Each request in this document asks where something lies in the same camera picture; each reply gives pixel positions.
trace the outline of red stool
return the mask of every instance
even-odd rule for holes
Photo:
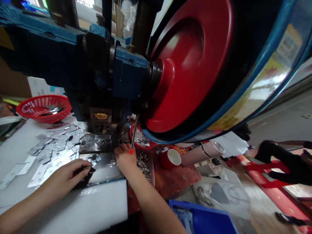
[[[283,186],[287,186],[287,185],[291,185],[279,180],[274,180],[273,182],[268,181],[265,177],[262,176],[262,173],[264,173],[264,170],[268,170],[268,169],[273,169],[273,168],[279,168],[281,169],[284,173],[289,173],[289,169],[288,167],[281,161],[273,161],[272,163],[269,164],[252,164],[252,165],[247,165],[245,166],[245,169],[247,171],[257,171],[260,175],[261,178],[263,179],[263,183],[260,183],[261,186],[263,186],[264,188],[280,188]]]

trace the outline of right hand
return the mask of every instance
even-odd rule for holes
[[[136,164],[136,151],[134,150],[134,153],[130,154],[130,149],[131,145],[129,143],[122,143],[114,150],[118,168],[126,178],[131,174],[132,171],[138,168]]]

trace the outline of forearm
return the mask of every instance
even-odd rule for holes
[[[282,141],[282,142],[278,142],[278,144],[280,145],[298,145],[298,146],[303,146],[305,143],[305,141]]]
[[[136,194],[151,233],[186,233],[177,216],[139,169],[127,179]]]
[[[44,202],[40,192],[35,191],[0,215],[0,233],[16,232],[49,205],[49,203]]]

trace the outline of yellow warning label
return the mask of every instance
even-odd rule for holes
[[[2,26],[0,26],[0,46],[15,50],[9,35]]]
[[[289,24],[277,50],[251,86],[234,106],[208,129],[229,130],[254,113],[285,80],[301,46],[300,34]]]

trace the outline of red basket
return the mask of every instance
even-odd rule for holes
[[[65,110],[55,115],[40,116],[48,113],[49,110],[44,106],[58,105],[61,103]],[[42,95],[37,97],[29,98],[21,102],[16,111],[21,116],[33,119],[39,123],[51,124],[64,119],[71,112],[71,105],[69,104],[68,98],[61,95]]]
[[[138,123],[138,125],[137,125],[137,128],[140,130],[140,132],[142,132],[142,129],[141,129],[139,123]],[[133,131],[134,131],[134,124],[132,124],[132,126],[131,126],[131,128],[130,128],[130,139],[131,139],[131,140],[132,140],[132,137],[133,137]],[[143,146],[137,144],[136,142],[134,142],[134,145],[135,145],[136,147],[141,148],[141,149],[152,149],[152,148],[154,148],[154,147],[157,145],[157,143],[152,142],[151,140],[150,140],[149,142],[150,142],[150,144],[149,144],[149,146],[147,146],[147,147],[143,147]]]

